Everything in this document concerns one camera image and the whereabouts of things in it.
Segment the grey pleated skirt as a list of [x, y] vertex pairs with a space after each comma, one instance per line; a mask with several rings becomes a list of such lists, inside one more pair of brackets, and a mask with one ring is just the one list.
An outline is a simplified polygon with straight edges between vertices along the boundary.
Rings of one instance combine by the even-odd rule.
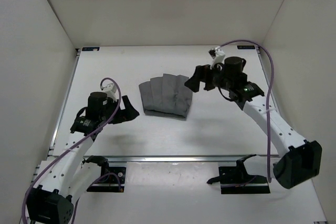
[[189, 77], [163, 74], [139, 84], [145, 115], [186, 120], [193, 92], [185, 86]]

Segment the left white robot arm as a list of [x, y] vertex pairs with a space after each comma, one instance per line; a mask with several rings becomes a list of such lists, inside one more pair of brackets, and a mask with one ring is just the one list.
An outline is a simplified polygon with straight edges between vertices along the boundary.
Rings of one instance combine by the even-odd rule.
[[96, 181], [109, 177], [107, 159], [84, 155], [107, 124], [134, 120], [139, 112], [129, 98], [116, 98], [101, 90], [89, 95], [87, 105], [80, 109], [70, 133], [82, 133], [83, 138], [68, 141], [64, 151], [42, 170], [27, 190], [23, 213], [40, 223], [69, 223], [75, 214], [81, 195]]

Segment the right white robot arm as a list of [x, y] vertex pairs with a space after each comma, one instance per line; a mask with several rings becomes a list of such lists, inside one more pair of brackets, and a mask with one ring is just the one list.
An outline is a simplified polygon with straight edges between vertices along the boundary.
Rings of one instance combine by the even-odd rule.
[[309, 142], [297, 133], [277, 111], [269, 106], [263, 90], [248, 81], [243, 72], [246, 60], [228, 57], [214, 65], [197, 66], [185, 86], [198, 92], [200, 83], [206, 91], [217, 88], [229, 93], [228, 101], [234, 102], [251, 117], [267, 134], [277, 150], [280, 160], [272, 163], [270, 157], [250, 154], [236, 162], [233, 171], [211, 178], [208, 184], [223, 182], [248, 183], [255, 176], [270, 176], [283, 188], [293, 188], [319, 174], [322, 147], [317, 141]]

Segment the right blue corner label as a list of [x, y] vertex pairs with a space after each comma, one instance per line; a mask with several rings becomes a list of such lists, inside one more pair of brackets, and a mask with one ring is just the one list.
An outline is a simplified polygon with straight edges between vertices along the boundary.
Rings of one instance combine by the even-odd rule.
[[238, 50], [255, 50], [253, 45], [237, 45]]

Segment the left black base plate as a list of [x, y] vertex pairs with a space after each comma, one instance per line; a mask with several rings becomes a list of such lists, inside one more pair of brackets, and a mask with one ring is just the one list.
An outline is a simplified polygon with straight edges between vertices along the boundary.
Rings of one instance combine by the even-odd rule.
[[127, 175], [126, 163], [109, 162], [101, 170], [99, 181], [91, 185], [87, 192], [95, 193], [123, 193], [125, 188], [125, 179]]

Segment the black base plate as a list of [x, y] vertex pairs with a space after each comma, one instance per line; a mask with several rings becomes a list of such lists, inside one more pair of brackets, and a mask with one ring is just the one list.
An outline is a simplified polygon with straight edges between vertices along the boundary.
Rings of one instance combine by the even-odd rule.
[[99, 181], [91, 185], [87, 192], [95, 193], [123, 193], [125, 188], [125, 179], [127, 175], [126, 163], [109, 162], [101, 170]]
[[222, 195], [269, 194], [267, 178], [260, 175], [247, 175], [246, 178], [235, 176], [234, 166], [220, 166], [219, 175], [224, 178], [220, 181]]

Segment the aluminium front table rail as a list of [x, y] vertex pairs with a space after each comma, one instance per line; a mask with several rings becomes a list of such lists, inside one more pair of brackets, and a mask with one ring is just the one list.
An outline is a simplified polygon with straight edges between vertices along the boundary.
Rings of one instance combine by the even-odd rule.
[[181, 163], [181, 162], [234, 162], [237, 159], [243, 158], [245, 155], [178, 155], [178, 156], [104, 156], [109, 162], [112, 163], [126, 163], [126, 162], [168, 162], [168, 163]]

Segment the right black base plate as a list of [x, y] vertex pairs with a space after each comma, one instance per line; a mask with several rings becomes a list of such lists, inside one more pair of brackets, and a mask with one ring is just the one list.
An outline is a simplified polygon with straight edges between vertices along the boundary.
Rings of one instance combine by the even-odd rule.
[[234, 166], [220, 166], [219, 175], [224, 178], [220, 181], [222, 195], [269, 194], [267, 178], [260, 175], [247, 175], [246, 178], [235, 176]]

